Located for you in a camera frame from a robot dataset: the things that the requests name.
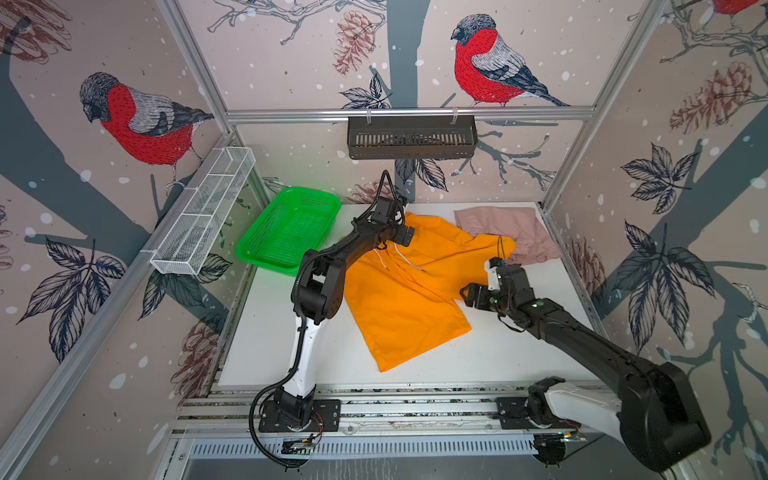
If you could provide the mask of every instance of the black mounting plate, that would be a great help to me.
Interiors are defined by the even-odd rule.
[[[315,399],[313,404],[313,413],[320,415],[323,420],[324,432],[339,431],[339,415],[341,414],[340,400]],[[310,422],[306,429],[296,432],[288,428],[284,417],[280,416],[275,402],[270,400],[264,407],[264,415],[259,421],[259,432],[261,433],[305,433],[319,432],[319,426],[316,422]]]
[[[502,424],[502,430],[530,430],[537,427],[528,420],[528,407],[525,401],[528,397],[498,397],[496,399],[497,418]],[[546,427],[548,429],[575,430],[573,425],[569,425],[561,420],[553,422]]]

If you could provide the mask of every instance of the gray floor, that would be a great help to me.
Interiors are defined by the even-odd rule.
[[[611,437],[593,445],[569,444],[560,468],[545,468],[527,455],[427,458],[374,458],[368,460],[313,460],[298,472],[285,473],[264,460],[192,460],[184,480],[254,480],[264,478],[307,478],[309,480],[660,480],[659,474],[641,465],[629,451]]]

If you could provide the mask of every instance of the bird wing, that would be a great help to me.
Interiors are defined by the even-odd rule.
[[[496,42],[491,50],[473,55],[472,64],[486,78],[506,83],[506,80],[514,77],[525,66],[525,59],[509,48],[500,35],[496,35]]]
[[[136,104],[136,114],[128,123],[134,133],[160,137],[172,131],[175,111],[174,103],[163,95],[145,94],[128,87]]]

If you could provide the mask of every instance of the orange garment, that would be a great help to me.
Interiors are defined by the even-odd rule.
[[[454,299],[468,283],[487,283],[485,262],[502,257],[496,235],[473,237],[442,218],[413,214],[406,225],[416,232],[409,247],[397,246],[402,257],[388,242],[346,273],[344,298],[381,372],[471,330]],[[511,238],[502,243],[506,255],[515,249]]]

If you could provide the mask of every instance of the black metal basket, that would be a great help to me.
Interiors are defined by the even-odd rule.
[[[346,144],[353,160],[469,158],[475,154],[475,117],[350,117]]]

